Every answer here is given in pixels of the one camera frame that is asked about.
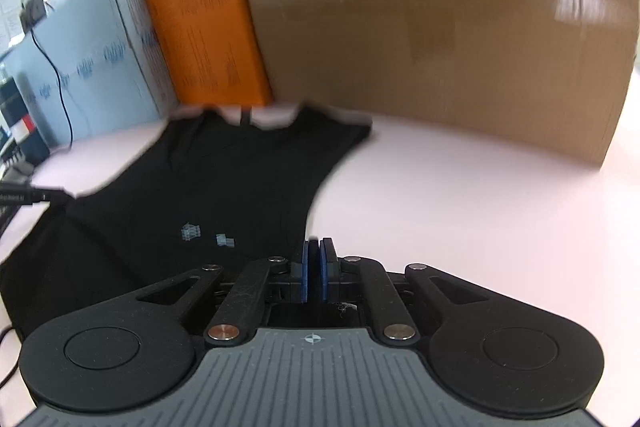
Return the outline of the black t-shirt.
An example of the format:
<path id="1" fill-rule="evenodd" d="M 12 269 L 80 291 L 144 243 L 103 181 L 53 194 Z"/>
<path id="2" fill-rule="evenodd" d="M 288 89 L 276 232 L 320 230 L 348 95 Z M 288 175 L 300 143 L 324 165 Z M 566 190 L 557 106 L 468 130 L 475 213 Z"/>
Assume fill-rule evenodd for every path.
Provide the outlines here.
<path id="1" fill-rule="evenodd" d="M 17 335 L 202 265 L 228 277 L 303 246 L 323 181 L 371 121 L 304 106 L 285 127 L 171 121 L 111 183 L 49 207 L 1 265 Z"/>

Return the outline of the light blue cardboard box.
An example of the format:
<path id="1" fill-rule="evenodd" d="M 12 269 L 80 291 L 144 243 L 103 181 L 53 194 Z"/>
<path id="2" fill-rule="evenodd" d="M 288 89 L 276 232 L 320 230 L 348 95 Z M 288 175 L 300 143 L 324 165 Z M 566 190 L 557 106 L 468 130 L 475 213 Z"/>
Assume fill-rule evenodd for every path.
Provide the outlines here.
<path id="1" fill-rule="evenodd" d="M 48 147 L 178 105 L 145 0 L 66 0 L 4 60 Z"/>

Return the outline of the orange cardboard box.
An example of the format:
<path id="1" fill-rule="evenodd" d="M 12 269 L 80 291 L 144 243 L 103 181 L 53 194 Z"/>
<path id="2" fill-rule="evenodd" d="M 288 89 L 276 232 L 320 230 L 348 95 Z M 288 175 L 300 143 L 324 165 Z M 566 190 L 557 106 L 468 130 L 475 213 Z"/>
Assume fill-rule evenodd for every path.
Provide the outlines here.
<path id="1" fill-rule="evenodd" d="M 145 0 L 178 101 L 272 102 L 247 0 Z"/>

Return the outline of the large brown cardboard box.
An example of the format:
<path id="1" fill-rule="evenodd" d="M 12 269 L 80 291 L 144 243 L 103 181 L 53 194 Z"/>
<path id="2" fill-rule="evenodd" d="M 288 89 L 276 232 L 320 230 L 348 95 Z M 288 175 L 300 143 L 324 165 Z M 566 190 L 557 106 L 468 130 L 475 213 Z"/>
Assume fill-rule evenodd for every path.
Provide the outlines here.
<path id="1" fill-rule="evenodd" d="M 437 122 L 601 165 L 639 0 L 248 0 L 274 96 Z"/>

